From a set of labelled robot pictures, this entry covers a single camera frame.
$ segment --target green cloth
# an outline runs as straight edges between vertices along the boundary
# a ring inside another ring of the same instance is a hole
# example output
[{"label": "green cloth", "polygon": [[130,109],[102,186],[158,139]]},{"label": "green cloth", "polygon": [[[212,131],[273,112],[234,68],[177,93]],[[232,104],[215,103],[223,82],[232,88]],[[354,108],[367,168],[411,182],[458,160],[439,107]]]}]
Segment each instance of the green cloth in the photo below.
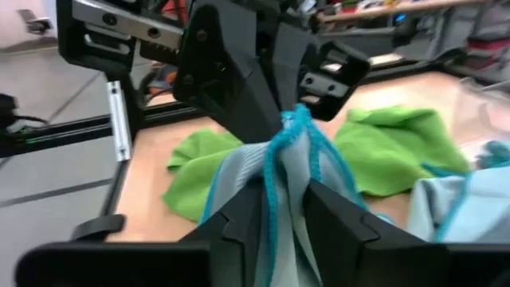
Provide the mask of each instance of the green cloth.
[{"label": "green cloth", "polygon": [[[468,162],[450,140],[440,116],[430,109],[381,108],[350,110],[336,133],[335,147],[349,163],[359,191],[389,196],[430,178],[422,163],[447,171],[466,172]],[[176,213],[198,220],[220,162],[241,142],[229,133],[202,129],[185,139],[171,156],[176,171],[163,196]]]},{"label": "green cloth", "polygon": [[229,132],[204,128],[188,136],[172,153],[167,168],[176,172],[163,201],[176,214],[198,220],[206,205],[214,173],[229,152],[242,142]]},{"label": "green cloth", "polygon": [[353,109],[333,144],[355,176],[359,191],[389,196],[431,178],[422,163],[467,172],[469,163],[455,148],[441,117],[431,109]]}]

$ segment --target light blue cloth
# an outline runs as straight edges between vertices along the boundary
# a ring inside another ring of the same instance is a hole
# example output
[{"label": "light blue cloth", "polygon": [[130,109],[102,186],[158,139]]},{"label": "light blue cloth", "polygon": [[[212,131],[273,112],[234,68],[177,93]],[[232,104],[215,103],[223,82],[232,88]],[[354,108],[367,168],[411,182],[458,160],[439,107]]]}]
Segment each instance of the light blue cloth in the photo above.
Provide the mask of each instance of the light blue cloth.
[{"label": "light blue cloth", "polygon": [[428,242],[510,243],[510,167],[421,179],[407,231]]},{"label": "light blue cloth", "polygon": [[[319,180],[366,207],[348,165],[314,125],[309,111],[298,105],[295,112],[283,112],[282,118],[284,128],[271,141],[244,145],[223,160],[200,223],[250,179],[263,177],[267,205],[261,212],[255,286],[321,286],[302,208],[309,180]],[[509,243],[509,172],[510,167],[494,167],[467,175],[442,172],[443,178],[418,180],[407,231],[428,242]],[[377,215],[391,222],[386,215]]]},{"label": "light blue cloth", "polygon": [[302,198],[311,178],[364,208],[354,177],[308,110],[282,113],[284,129],[268,143],[248,144],[230,153],[219,167],[201,222],[227,203],[249,179],[263,176],[267,206],[255,286],[321,286],[304,220]]}]

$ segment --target metal screw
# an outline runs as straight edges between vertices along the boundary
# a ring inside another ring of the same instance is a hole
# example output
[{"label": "metal screw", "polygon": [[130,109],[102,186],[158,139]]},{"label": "metal screw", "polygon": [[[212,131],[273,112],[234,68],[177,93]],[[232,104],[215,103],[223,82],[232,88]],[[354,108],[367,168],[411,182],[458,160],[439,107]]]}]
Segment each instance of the metal screw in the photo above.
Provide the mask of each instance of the metal screw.
[{"label": "metal screw", "polygon": [[199,30],[197,32],[197,40],[199,41],[207,40],[207,32],[205,30]]},{"label": "metal screw", "polygon": [[109,26],[115,26],[117,24],[117,18],[114,14],[106,13],[103,15],[103,22]]},{"label": "metal screw", "polygon": [[193,80],[193,77],[191,75],[185,75],[183,78],[182,78],[182,82],[183,84],[185,85],[192,85],[194,80]]}]

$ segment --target wooden tabletop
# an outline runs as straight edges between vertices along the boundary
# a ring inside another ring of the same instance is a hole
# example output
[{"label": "wooden tabletop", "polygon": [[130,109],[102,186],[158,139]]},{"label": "wooden tabletop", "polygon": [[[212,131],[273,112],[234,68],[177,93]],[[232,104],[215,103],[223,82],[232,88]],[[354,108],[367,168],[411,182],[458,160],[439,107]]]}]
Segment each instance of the wooden tabletop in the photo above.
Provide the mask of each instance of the wooden tabletop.
[{"label": "wooden tabletop", "polygon": [[395,6],[380,6],[365,10],[357,10],[354,13],[341,13],[337,15],[325,16],[319,15],[319,19],[324,22],[349,22],[362,18],[378,17],[403,12],[418,12],[427,10],[438,10],[453,6],[461,6],[473,3],[489,2],[492,0],[421,0],[419,2],[405,1]]},{"label": "wooden tabletop", "polygon": [[[474,128],[468,118],[459,122],[459,103],[466,108],[469,98],[457,84],[458,79],[441,73],[385,81],[358,88],[346,106],[330,122],[317,122],[324,133],[333,137],[345,121],[350,108],[383,108],[395,105],[436,109],[458,145],[470,145],[483,139],[483,133]],[[172,100],[159,97],[157,101]],[[220,132],[224,129],[209,118],[188,120],[150,128],[139,132],[134,153],[124,181],[116,209],[126,215],[124,229],[109,236],[111,242],[174,242],[193,230],[195,222],[171,212],[161,199],[170,186],[173,175],[166,169],[168,159],[189,134],[209,127]],[[400,227],[406,225],[409,195],[400,194],[385,199],[366,198],[371,210],[391,216]]]}]

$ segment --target blue yarn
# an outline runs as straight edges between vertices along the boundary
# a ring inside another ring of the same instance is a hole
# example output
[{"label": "blue yarn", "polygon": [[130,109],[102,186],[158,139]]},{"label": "blue yarn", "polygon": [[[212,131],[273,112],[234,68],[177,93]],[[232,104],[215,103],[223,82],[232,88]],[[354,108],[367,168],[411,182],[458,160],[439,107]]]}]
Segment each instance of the blue yarn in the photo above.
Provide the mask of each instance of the blue yarn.
[{"label": "blue yarn", "polygon": [[469,173],[465,176],[464,185],[462,186],[462,189],[461,189],[461,194],[459,195],[456,202],[453,204],[452,209],[446,215],[443,223],[437,229],[436,235],[434,236],[434,239],[433,239],[434,242],[439,243],[439,242],[443,242],[445,240],[445,237],[448,234],[448,230],[453,224],[453,220],[459,213],[459,210],[461,209],[462,205],[465,203],[465,200],[468,198],[469,182],[471,181],[472,177],[473,177],[473,173]]},{"label": "blue yarn", "polygon": [[278,247],[278,197],[274,183],[274,167],[277,153],[294,143],[304,128],[306,115],[309,114],[308,110],[302,105],[296,106],[295,112],[282,112],[281,116],[284,124],[287,121],[293,120],[290,127],[284,128],[278,132],[271,142],[269,142],[268,151],[265,154],[264,166],[262,174],[265,182],[265,192],[268,199],[268,244],[269,244],[269,274],[266,285],[271,285],[273,279],[274,268],[277,262],[277,247]]},{"label": "blue yarn", "polygon": [[308,135],[310,136],[310,176],[322,183],[322,175],[320,172],[320,134],[314,129],[312,118],[309,116],[307,119]]}]

